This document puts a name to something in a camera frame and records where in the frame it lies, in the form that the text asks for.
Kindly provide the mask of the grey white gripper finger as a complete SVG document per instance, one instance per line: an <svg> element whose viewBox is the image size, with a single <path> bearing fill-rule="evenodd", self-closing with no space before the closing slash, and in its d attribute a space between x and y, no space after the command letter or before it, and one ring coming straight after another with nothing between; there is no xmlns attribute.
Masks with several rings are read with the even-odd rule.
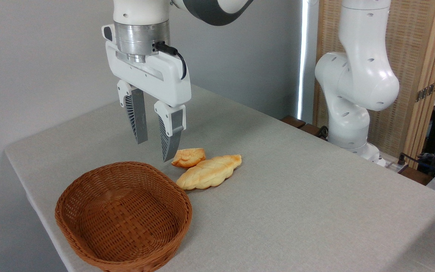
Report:
<svg viewBox="0 0 435 272"><path fill-rule="evenodd" d="M159 100L154 108L159 116L163 161L166 162L176 155L182 131L186 129L186 106L170 107Z"/></svg>
<svg viewBox="0 0 435 272"><path fill-rule="evenodd" d="M144 92L123 80L119 80L117 89L120 104L126 110L137 143L141 144L147 141Z"/></svg>

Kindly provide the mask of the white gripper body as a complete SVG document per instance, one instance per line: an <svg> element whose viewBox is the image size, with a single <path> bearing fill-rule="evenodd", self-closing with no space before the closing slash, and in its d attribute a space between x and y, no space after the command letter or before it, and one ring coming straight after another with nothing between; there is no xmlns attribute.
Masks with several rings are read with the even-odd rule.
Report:
<svg viewBox="0 0 435 272"><path fill-rule="evenodd" d="M181 79L183 67L179 57L159 51L146 56L144 63L130 60L118 50L114 30L113 25L102 26L109 66L116 77L171 107L191 99L190 76Z"/></svg>

